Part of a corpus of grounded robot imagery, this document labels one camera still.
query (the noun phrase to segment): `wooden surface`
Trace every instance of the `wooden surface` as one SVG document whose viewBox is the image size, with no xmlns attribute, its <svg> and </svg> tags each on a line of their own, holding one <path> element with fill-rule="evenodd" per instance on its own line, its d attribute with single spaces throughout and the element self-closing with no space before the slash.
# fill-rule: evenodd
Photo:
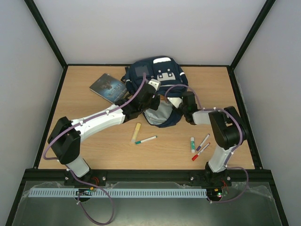
<svg viewBox="0 0 301 226">
<path fill-rule="evenodd" d="M 205 108 L 236 106 L 233 90 L 225 67 L 183 67 L 191 86 L 198 94 Z M 120 79 L 124 67 L 118 66 L 69 66 L 63 88 L 50 127 L 52 131 L 57 120 L 67 116 L 69 120 L 89 116 L 109 107 L 111 104 L 89 90 L 89 86 L 103 73 Z M 131 138 L 140 122 L 137 140 L 154 135 L 158 138 L 135 145 Z M 195 160 L 190 151 L 190 137 L 195 137 L 196 146 L 207 133 L 211 145 Z M 86 139 L 80 147 L 80 154 L 92 169 L 111 170 L 192 170 L 204 169 L 205 163 L 214 153 L 216 142 L 210 125 L 193 126 L 181 121 L 173 127 L 157 128 L 147 123 L 140 115 L 125 124 L 100 131 Z M 54 156 L 49 150 L 47 157 Z M 229 166 L 254 169 L 250 150 L 245 141 L 229 161 Z M 65 169 L 57 161 L 41 159 L 39 169 Z"/>
</svg>

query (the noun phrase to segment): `book cover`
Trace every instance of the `book cover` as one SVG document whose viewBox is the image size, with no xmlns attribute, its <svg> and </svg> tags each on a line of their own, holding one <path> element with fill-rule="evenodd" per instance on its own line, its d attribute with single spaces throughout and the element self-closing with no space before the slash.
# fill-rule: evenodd
<svg viewBox="0 0 301 226">
<path fill-rule="evenodd" d="M 90 86 L 90 90 L 112 104 L 121 99 L 127 92 L 126 85 L 109 74 L 103 74 Z"/>
</svg>

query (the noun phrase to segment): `backpack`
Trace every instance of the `backpack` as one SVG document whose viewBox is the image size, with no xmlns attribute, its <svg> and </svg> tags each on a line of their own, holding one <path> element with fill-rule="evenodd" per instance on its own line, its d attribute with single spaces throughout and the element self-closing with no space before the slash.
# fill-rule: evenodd
<svg viewBox="0 0 301 226">
<path fill-rule="evenodd" d="M 161 82 L 158 94 L 164 97 L 165 92 L 173 85 L 184 84 L 188 86 L 188 81 L 181 67 L 170 57 L 155 56 L 139 60 L 130 67 L 126 67 L 126 74 L 122 77 L 128 92 L 134 94 L 143 80 L 143 73 L 146 73 L 148 80 L 156 79 Z M 167 97 L 182 97 L 186 87 L 175 87 L 169 91 Z M 166 103 L 161 98 L 158 110 L 148 109 L 143 115 L 150 125 L 159 128 L 174 126 L 182 117 L 182 113 L 172 105 Z"/>
</svg>

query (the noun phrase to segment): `marker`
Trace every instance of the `marker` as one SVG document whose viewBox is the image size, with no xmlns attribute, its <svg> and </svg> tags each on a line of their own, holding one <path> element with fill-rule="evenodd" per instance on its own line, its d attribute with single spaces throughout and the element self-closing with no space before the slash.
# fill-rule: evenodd
<svg viewBox="0 0 301 226">
<path fill-rule="evenodd" d="M 132 143 L 135 143 L 135 141 L 136 141 L 136 138 L 137 138 L 137 135 L 138 135 L 138 132 L 139 132 L 139 130 L 140 130 L 140 127 L 141 127 L 141 123 L 137 123 L 137 125 L 136 125 L 136 128 L 135 128 L 135 131 L 134 131 L 134 134 L 133 134 L 133 136 L 132 136 Z"/>
<path fill-rule="evenodd" d="M 202 143 L 198 146 L 197 148 L 197 152 L 199 151 L 199 149 L 201 149 L 201 147 L 203 146 L 203 144 L 207 141 L 207 139 L 210 137 L 210 134 L 208 133 L 207 136 L 205 137 L 205 139 L 202 141 Z"/>
<path fill-rule="evenodd" d="M 205 147 L 203 147 L 202 150 L 200 150 L 199 153 L 197 153 L 197 154 L 192 158 L 192 160 L 195 161 L 195 160 L 198 158 L 199 154 L 201 154 L 201 153 L 202 153 L 209 145 L 210 145 L 210 143 L 206 144 Z"/>
<path fill-rule="evenodd" d="M 144 140 L 140 140 L 140 141 L 137 141 L 135 142 L 135 144 L 141 144 L 145 141 L 149 141 L 149 140 L 152 140 L 152 139 L 156 139 L 158 136 L 153 136 L 153 137 L 150 137 L 150 138 L 147 138 L 147 139 L 144 139 Z"/>
<path fill-rule="evenodd" d="M 194 144 L 194 137 L 190 137 L 190 147 L 191 147 L 191 153 L 195 153 L 196 152 L 196 147 Z"/>
</svg>

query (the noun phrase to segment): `green marker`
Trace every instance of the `green marker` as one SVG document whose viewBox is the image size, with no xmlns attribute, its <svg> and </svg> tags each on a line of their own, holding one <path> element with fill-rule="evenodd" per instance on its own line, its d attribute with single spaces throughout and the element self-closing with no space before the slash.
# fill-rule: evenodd
<svg viewBox="0 0 301 226">
<path fill-rule="evenodd" d="M 140 141 L 137 141 L 135 142 L 135 144 L 141 144 L 145 141 L 149 141 L 149 140 L 152 140 L 152 139 L 156 139 L 158 136 L 153 136 L 153 137 L 150 137 L 150 138 L 147 138 L 147 139 L 144 139 L 144 140 L 140 140 Z"/>
</svg>

